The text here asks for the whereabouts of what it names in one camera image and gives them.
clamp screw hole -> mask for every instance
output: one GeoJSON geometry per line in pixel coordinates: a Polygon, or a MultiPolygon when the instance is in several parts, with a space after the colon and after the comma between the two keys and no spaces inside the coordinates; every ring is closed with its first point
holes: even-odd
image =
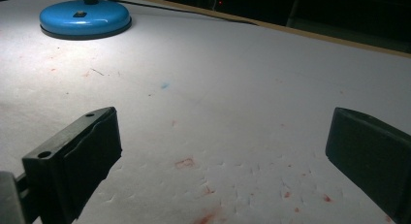
{"type": "Polygon", "coordinates": [[[39,158],[47,158],[47,157],[49,157],[50,155],[51,155],[51,152],[50,152],[50,151],[45,151],[45,152],[39,153],[39,155],[37,155],[37,157],[39,157],[39,158]]]}

dark background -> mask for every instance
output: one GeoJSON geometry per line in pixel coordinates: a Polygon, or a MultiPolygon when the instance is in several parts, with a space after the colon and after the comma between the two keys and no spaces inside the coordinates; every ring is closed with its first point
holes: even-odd
{"type": "MultiPolygon", "coordinates": [[[[351,31],[408,44],[411,50],[411,0],[167,0],[216,12],[244,16],[289,27],[303,20],[332,31],[351,31]]],[[[308,27],[306,31],[332,35],[331,31],[308,27]]]]}

white table surface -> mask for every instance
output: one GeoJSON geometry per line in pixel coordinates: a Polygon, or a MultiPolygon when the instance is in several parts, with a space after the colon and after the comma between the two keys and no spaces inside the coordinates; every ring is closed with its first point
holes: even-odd
{"type": "Polygon", "coordinates": [[[122,157],[76,223],[393,223],[325,147],[335,107],[411,133],[411,59],[130,5],[120,35],[57,40],[38,15],[63,1],[0,2],[0,170],[116,107],[122,157]]]}

desk lamp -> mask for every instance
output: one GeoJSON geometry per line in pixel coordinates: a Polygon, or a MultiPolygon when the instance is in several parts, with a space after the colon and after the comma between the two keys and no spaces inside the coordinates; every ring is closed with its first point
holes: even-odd
{"type": "Polygon", "coordinates": [[[58,3],[40,13],[42,31],[50,37],[65,40],[110,37],[127,30],[131,22],[124,6],[103,0],[58,3]]]}

red spot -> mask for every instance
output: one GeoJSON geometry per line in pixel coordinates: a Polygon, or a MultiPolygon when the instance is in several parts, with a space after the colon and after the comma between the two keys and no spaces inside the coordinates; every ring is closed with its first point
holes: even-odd
{"type": "Polygon", "coordinates": [[[329,196],[327,196],[327,194],[324,194],[323,199],[324,199],[325,202],[332,202],[332,199],[329,196]]]}
{"type": "Polygon", "coordinates": [[[209,189],[209,187],[208,187],[208,185],[207,185],[207,186],[205,187],[205,194],[206,194],[206,195],[209,195],[209,194],[213,194],[213,193],[215,193],[215,191],[209,189]]]}
{"type": "Polygon", "coordinates": [[[194,166],[194,160],[192,158],[186,158],[184,160],[181,160],[175,163],[175,167],[178,169],[192,168],[193,166],[194,166]]]}
{"type": "Polygon", "coordinates": [[[207,214],[206,216],[196,220],[194,223],[195,224],[207,224],[207,223],[209,223],[209,221],[212,221],[214,219],[214,217],[215,217],[215,214],[210,213],[210,214],[207,214]]]}

